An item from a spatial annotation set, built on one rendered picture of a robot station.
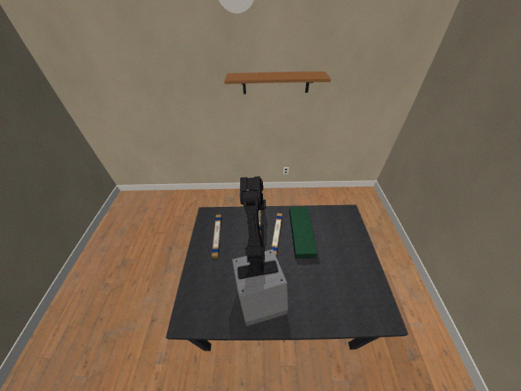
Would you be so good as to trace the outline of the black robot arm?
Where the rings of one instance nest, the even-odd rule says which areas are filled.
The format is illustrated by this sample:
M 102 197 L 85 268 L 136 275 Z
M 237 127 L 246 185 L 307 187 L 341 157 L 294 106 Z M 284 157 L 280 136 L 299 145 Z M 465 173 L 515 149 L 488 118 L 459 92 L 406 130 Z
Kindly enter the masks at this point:
M 265 248 L 262 244 L 258 218 L 261 198 L 263 204 L 262 191 L 263 181 L 261 180 L 261 177 L 240 178 L 240 203 L 243 204 L 247 213 L 249 231 L 248 245 L 245 248 L 245 253 L 247 256 L 247 262 L 250 262 L 251 265 L 238 267 L 239 279 L 278 272 L 276 261 L 265 262 Z

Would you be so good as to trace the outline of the brown welding electrode pack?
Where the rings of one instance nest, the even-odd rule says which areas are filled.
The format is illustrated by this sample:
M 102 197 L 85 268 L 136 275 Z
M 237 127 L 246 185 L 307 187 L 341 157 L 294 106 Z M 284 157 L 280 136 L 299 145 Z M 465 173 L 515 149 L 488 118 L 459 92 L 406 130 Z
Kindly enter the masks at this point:
M 212 246 L 212 258 L 219 258 L 220 237 L 221 237 L 221 214 L 216 215 L 213 246 Z

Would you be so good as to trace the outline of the low green platform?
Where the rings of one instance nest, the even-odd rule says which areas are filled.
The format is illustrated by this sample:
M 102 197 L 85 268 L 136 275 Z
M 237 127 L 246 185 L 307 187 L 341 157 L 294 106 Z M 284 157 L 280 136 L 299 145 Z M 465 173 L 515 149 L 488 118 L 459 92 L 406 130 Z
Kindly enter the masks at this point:
M 295 258 L 316 258 L 317 247 L 309 207 L 290 207 L 289 213 Z

